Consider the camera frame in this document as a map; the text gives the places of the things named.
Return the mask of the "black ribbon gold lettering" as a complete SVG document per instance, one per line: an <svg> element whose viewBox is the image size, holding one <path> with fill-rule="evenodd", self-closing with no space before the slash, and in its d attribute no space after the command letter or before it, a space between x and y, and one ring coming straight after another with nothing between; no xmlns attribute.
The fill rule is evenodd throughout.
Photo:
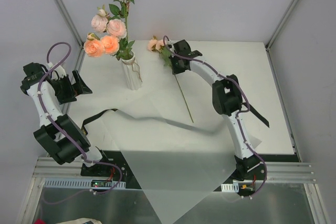
<svg viewBox="0 0 336 224"><path fill-rule="evenodd" d="M106 110L103 110L101 112L99 112L98 114L95 114L89 118L86 118L83 120L82 122L82 126L81 126L81 130L82 132L84 133L84 135L88 135L88 131L86 129L86 125L87 124L90 124L92 123L93 121L99 119L100 117L102 117L105 113L109 112L109 111L113 111L113 112L121 112L122 115L124 116L128 116L128 117L131 117L131 115L127 114L127 113L124 113L123 111L120 111L118 109L106 109ZM250 112L257 118L259 119L260 121L263 122L264 125L266 125L266 127L270 128L270 125L269 125L269 121L263 117L252 105L250 105ZM166 120L164 118L155 118L155 117L143 117L143 118L140 118L139 120L146 120L146 119L155 119L157 121L165 121L166 123L170 124L170 125L173 125L173 126L176 126L176 127L180 127L180 128L183 128L183 129L187 129L187 130L192 130L192 129L195 129L195 127L193 126L189 126L189 125L186 125L186 124L182 124L182 123L179 123L179 122L176 122L176 121L172 121L172 120Z"/></svg>

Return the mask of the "white wrapping paper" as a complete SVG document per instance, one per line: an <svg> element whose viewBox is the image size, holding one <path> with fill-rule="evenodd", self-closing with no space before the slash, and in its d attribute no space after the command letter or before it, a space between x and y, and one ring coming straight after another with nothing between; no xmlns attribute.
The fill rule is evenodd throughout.
<svg viewBox="0 0 336 224"><path fill-rule="evenodd" d="M174 223L231 176L250 177L256 157L238 159L224 119L201 113L192 124L177 106L140 99L102 121L161 223Z"/></svg>

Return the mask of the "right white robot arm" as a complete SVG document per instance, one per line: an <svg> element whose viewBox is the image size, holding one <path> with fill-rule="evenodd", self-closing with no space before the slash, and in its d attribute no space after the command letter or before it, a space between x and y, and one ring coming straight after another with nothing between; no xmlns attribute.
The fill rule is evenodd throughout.
<svg viewBox="0 0 336 224"><path fill-rule="evenodd" d="M172 44L165 36L164 46L171 54L173 74L189 70L198 74L211 86L213 108L225 120L234 144L236 170L231 178L238 181L256 179L257 172L265 166L250 142L240 115L251 112L266 126L269 126L268 120L250 105L236 75L224 76L220 74L203 59L202 53L198 50L192 51L186 40Z"/></svg>

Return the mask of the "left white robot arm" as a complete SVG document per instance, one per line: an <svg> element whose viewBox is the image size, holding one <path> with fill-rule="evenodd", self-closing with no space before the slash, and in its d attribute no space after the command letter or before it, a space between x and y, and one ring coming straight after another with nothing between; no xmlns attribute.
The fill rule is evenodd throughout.
<svg viewBox="0 0 336 224"><path fill-rule="evenodd" d="M78 71L72 72L75 79L72 83L62 66L48 70L32 62L23 70L26 77L20 88L33 99L39 115L39 129L34 132L37 142L60 165L80 156L99 176L108 175L110 162L91 146L84 131L60 108L62 104L75 102L78 95L92 93Z"/></svg>

